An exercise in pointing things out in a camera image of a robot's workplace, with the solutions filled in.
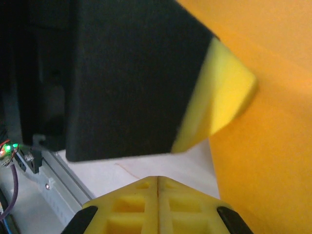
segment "orange wall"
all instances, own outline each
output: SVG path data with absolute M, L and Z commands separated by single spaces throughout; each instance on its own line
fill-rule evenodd
M 312 2 L 180 0 L 259 90 L 210 138 L 221 198 L 257 233 L 312 233 Z

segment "yellow foam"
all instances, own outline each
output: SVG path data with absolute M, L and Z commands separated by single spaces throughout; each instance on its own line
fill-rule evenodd
M 214 38 L 172 152 L 186 151 L 226 126 L 246 107 L 255 90 L 252 72 Z

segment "purple cable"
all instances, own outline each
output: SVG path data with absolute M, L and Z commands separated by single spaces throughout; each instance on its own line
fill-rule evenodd
M 2 221 L 13 209 L 16 199 L 18 198 L 19 193 L 19 181 L 18 181 L 18 174 L 16 172 L 15 165 L 12 164 L 11 166 L 12 174 L 13 174 L 13 183 L 14 183 L 14 190 L 13 190 L 13 196 L 12 200 L 9 204 L 9 206 L 5 209 L 5 211 L 0 215 L 0 221 Z

